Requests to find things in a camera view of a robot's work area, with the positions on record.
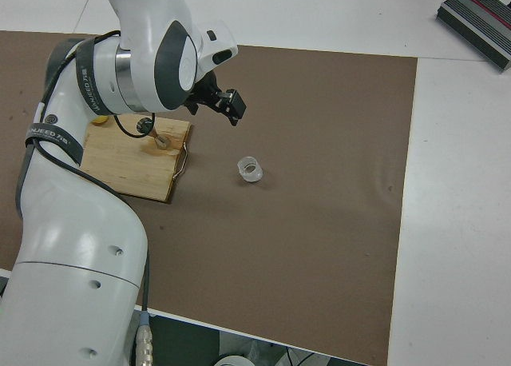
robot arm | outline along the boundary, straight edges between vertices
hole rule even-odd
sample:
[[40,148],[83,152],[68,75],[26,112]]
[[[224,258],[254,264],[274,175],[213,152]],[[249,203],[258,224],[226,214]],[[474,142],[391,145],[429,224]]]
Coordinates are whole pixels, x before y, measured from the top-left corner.
[[183,0],[110,2],[120,36],[75,45],[27,134],[22,245],[0,308],[2,364],[123,363],[147,239],[129,206],[78,168],[89,122],[204,104],[235,125],[245,110],[212,72],[237,53],[224,24],[194,25]]

wooden board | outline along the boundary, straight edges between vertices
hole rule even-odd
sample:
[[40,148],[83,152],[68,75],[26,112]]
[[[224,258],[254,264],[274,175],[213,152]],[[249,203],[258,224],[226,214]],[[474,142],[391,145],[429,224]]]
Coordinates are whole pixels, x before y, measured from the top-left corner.
[[[125,129],[137,133],[142,117],[126,114],[119,119]],[[158,149],[152,137],[125,135],[112,117],[101,125],[90,124],[81,169],[119,193],[167,201],[190,122],[157,117],[155,129],[170,139],[168,149]]]

brown surface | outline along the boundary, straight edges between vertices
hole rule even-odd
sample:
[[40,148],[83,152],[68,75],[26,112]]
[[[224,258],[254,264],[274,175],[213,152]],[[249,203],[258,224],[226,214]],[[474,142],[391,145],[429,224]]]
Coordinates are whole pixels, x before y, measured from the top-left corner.
[[[119,119],[130,133],[138,134],[140,115],[126,114]],[[189,129],[190,122],[157,117],[155,130],[170,140],[167,149],[158,149],[152,137],[123,134],[112,117],[101,125],[90,124],[81,169],[119,193],[167,201]]]
[[[51,45],[0,34],[2,251]],[[150,305],[319,352],[386,363],[416,59],[243,47],[217,70],[248,110],[236,128],[201,109],[172,203],[130,199],[152,251]],[[244,183],[253,155],[264,178]]]

black strap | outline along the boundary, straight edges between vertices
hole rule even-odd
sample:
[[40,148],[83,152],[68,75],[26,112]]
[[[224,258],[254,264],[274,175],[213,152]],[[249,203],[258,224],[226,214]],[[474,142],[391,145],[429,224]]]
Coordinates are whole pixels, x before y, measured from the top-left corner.
[[81,95],[89,108],[98,116],[112,113],[105,105],[96,86],[94,77],[94,38],[81,42],[76,49],[77,82]]
[[26,132],[25,145],[29,145],[33,138],[37,138],[41,141],[53,142],[64,150],[73,161],[79,165],[81,164],[83,148],[80,143],[63,128],[51,124],[32,124]]

white table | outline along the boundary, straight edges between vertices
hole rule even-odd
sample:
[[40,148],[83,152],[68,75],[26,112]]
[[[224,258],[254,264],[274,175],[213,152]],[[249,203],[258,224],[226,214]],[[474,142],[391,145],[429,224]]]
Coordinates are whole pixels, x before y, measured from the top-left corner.
[[[243,45],[419,57],[389,365],[507,366],[511,71],[434,20],[442,1],[187,0]],[[0,0],[0,30],[116,28],[106,0]]]

